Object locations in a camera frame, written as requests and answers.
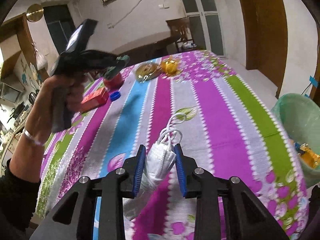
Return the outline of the black sleeved left forearm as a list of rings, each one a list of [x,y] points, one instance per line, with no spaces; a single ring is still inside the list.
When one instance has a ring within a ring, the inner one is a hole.
[[[1,239],[26,239],[41,183],[44,147],[22,135],[1,177]]]

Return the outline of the person's left hand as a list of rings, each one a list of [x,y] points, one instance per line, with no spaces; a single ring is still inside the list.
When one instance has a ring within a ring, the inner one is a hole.
[[[67,95],[63,102],[66,103],[68,110],[75,113],[80,110],[84,93],[83,83],[86,81],[87,77],[84,74],[79,75],[77,78],[53,75],[44,81],[24,127],[30,134],[31,139],[43,145],[51,134],[53,91],[56,88],[65,89]]]

